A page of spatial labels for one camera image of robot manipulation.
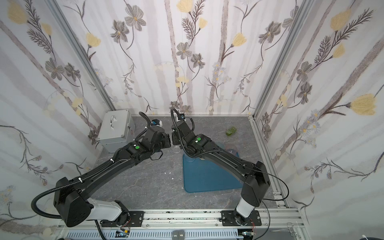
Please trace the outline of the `pink plastic cup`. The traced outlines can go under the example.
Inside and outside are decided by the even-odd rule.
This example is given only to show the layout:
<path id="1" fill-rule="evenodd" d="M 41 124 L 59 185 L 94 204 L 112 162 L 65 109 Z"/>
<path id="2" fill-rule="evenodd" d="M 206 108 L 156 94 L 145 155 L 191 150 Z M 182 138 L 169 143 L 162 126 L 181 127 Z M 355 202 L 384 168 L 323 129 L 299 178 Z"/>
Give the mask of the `pink plastic cup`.
<path id="1" fill-rule="evenodd" d="M 226 146 L 225 150 L 233 155 L 237 155 L 238 154 L 238 149 L 236 146 L 234 145 L 228 145 Z"/>

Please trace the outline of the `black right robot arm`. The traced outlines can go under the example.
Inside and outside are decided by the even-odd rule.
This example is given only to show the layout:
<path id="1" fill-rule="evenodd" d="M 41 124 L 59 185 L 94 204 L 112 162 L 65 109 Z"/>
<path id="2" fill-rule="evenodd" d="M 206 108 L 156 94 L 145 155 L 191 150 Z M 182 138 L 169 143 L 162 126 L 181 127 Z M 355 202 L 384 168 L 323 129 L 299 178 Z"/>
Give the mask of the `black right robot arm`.
<path id="1" fill-rule="evenodd" d="M 266 166 L 260 161 L 252 163 L 240 159 L 203 134 L 195 135 L 184 120 L 172 122 L 174 145 L 179 145 L 190 158 L 203 157 L 220 166 L 243 183 L 241 199 L 234 214 L 244 220 L 248 219 L 254 209 L 261 205 L 271 186 Z"/>

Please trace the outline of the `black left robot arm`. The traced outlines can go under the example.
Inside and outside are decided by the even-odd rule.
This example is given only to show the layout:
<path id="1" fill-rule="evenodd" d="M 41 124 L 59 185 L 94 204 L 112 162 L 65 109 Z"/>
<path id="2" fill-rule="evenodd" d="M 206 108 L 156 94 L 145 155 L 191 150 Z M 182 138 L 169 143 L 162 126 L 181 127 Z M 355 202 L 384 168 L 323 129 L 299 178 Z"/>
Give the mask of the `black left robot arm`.
<path id="1" fill-rule="evenodd" d="M 131 220 L 121 201 L 97 201 L 92 195 L 120 173 L 133 168 L 152 155 L 170 148 L 169 134 L 160 126 L 149 127 L 139 141 L 118 149 L 114 156 L 95 169 L 73 179 L 58 180 L 54 207 L 67 227 L 84 221 L 101 221 L 104 227 L 121 227 Z"/>

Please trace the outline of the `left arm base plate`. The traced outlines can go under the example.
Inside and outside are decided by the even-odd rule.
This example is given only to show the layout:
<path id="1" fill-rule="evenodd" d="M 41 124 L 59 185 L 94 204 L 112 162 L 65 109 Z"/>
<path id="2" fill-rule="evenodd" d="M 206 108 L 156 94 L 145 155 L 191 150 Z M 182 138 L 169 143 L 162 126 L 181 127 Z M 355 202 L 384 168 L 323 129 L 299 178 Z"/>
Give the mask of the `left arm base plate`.
<path id="1" fill-rule="evenodd" d="M 101 220 L 102 227 L 141 227 L 144 220 L 144 211 L 122 212 L 116 220 Z"/>

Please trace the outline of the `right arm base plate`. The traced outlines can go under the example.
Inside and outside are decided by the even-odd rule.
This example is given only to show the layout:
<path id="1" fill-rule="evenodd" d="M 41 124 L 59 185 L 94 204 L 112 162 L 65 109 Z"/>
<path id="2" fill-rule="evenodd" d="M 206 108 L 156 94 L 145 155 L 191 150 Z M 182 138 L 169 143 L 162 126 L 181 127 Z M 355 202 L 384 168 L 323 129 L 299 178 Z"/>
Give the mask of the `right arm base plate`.
<path id="1" fill-rule="evenodd" d="M 262 225 L 260 214 L 256 210 L 253 210 L 248 217 L 243 217 L 235 210 L 221 211 L 220 221 L 224 227 L 258 227 Z"/>

